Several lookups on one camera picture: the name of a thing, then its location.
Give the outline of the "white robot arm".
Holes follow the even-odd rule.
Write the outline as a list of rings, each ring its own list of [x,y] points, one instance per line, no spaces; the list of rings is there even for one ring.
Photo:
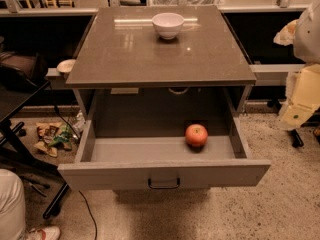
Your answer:
[[[320,0],[314,0],[296,20],[274,37],[279,45],[293,46],[294,56],[305,65],[286,79],[286,101],[276,125],[283,130],[300,128],[320,108]]]

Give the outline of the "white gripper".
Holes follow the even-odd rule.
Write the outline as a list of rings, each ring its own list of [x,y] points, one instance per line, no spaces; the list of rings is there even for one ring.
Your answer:
[[[276,119],[300,128],[320,107],[320,65],[306,64],[299,72],[289,73],[286,83],[287,103]]]

